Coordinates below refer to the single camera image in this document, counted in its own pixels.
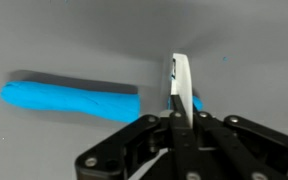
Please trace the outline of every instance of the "metal bolt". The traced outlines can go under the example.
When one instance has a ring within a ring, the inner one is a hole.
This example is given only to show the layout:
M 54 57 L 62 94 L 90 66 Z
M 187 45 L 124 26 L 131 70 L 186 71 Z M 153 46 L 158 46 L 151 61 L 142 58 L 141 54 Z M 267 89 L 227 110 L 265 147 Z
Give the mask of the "metal bolt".
M 200 116 L 205 118 L 205 117 L 207 117 L 207 114 L 204 113 L 204 112 L 201 112 L 201 113 L 200 113 Z
M 236 117 L 231 117 L 230 120 L 233 122 L 233 123 L 237 123 L 238 122 L 238 119 Z
M 253 180 L 268 180 L 268 178 L 263 173 L 260 173 L 260 172 L 253 172 L 252 179 Z
M 150 152 L 152 153 L 156 153 L 159 151 L 159 148 L 158 147 L 150 147 Z
M 187 180 L 201 180 L 201 176 L 195 172 L 189 172 L 186 175 Z
M 148 118 L 148 121 L 149 121 L 149 122 L 155 122 L 156 119 L 155 119 L 154 117 L 151 116 L 151 117 Z
M 181 117 L 182 114 L 181 114 L 181 113 L 175 113 L 175 116 L 176 116 L 176 117 Z
M 88 158 L 85 161 L 85 165 L 87 167 L 94 167 L 97 164 L 97 159 L 96 158 Z

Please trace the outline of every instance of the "gray surface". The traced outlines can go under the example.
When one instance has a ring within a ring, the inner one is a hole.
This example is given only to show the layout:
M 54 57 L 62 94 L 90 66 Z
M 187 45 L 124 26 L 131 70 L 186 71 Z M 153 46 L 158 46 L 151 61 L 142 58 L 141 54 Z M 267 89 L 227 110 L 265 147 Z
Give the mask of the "gray surface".
M 0 0 L 0 87 L 20 70 L 132 84 L 156 114 L 172 52 L 205 110 L 288 133 L 288 1 Z M 74 179 L 76 156 L 124 125 L 0 100 L 0 180 Z

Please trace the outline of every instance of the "blue object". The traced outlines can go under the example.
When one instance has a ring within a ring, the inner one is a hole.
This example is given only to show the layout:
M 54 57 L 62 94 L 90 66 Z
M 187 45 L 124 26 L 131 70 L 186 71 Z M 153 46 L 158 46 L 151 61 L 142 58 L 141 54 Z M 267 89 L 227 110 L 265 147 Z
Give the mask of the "blue object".
M 202 101 L 199 98 L 197 98 L 196 96 L 193 96 L 193 104 L 197 110 L 200 111 L 203 109 Z
M 171 96 L 167 99 L 167 109 L 171 109 Z
M 27 109 L 84 112 L 128 123 L 138 119 L 140 113 L 138 94 L 86 91 L 30 81 L 8 82 L 1 98 Z

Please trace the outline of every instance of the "screw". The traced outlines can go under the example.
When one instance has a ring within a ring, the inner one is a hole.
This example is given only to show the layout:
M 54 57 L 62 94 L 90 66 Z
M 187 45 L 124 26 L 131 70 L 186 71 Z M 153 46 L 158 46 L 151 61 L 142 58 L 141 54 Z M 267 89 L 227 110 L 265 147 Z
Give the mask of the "screw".
M 148 118 L 148 121 L 149 121 L 149 122 L 155 122 L 156 119 L 155 119 L 154 117 L 151 116 L 151 117 Z
M 206 117 L 207 117 L 207 114 L 204 113 L 204 112 L 201 112 L 201 113 L 200 113 L 200 116 L 206 118 Z
M 96 164 L 97 164 L 97 159 L 96 159 L 96 158 L 88 158 L 88 159 L 85 161 L 85 165 L 86 165 L 87 167 L 94 167 Z
M 238 119 L 236 117 L 231 117 L 230 120 L 233 122 L 233 123 L 237 123 L 238 122 Z
M 150 147 L 150 152 L 151 153 L 156 153 L 159 151 L 159 148 L 158 147 Z
M 175 113 L 175 116 L 176 116 L 176 117 L 181 117 L 182 114 L 181 114 L 181 113 Z
M 201 177 L 199 174 L 197 174 L 195 172 L 189 172 L 186 175 L 186 179 L 187 180 L 201 180 Z
M 268 180 L 268 178 L 260 172 L 253 172 L 252 179 L 253 180 Z

